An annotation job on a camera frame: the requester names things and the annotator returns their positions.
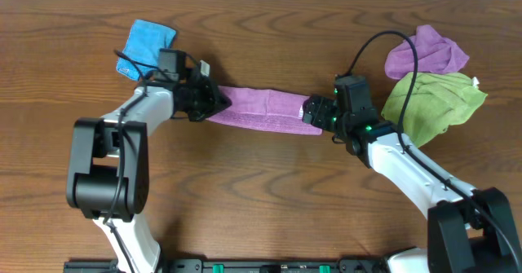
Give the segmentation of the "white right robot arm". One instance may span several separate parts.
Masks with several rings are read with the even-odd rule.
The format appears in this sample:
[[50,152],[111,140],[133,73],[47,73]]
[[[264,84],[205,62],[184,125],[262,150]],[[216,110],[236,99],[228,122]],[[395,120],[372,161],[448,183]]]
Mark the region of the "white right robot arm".
[[362,76],[338,77],[334,99],[303,103],[303,122],[392,181],[427,219],[427,247],[385,257],[389,272],[519,272],[521,247],[507,197],[454,177],[382,121]]

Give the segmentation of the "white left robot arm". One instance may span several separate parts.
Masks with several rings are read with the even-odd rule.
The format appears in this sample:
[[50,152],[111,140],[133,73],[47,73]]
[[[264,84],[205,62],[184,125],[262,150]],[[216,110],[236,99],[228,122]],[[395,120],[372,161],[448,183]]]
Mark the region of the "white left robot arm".
[[183,112],[200,122],[231,104],[210,77],[205,61],[187,62],[185,51],[161,49],[149,73],[139,72],[133,95],[100,118],[73,127],[66,187],[68,204],[99,227],[112,245],[112,261],[69,261],[66,272],[168,272],[171,262],[143,214],[149,192],[148,138]]

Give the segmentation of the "pink purple cloth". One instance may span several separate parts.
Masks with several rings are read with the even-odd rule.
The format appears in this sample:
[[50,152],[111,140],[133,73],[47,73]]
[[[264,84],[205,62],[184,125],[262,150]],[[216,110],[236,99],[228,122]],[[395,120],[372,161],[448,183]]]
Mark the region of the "pink purple cloth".
[[229,86],[219,86],[219,90],[232,104],[208,121],[283,134],[322,134],[321,129],[302,121],[303,104],[308,96]]

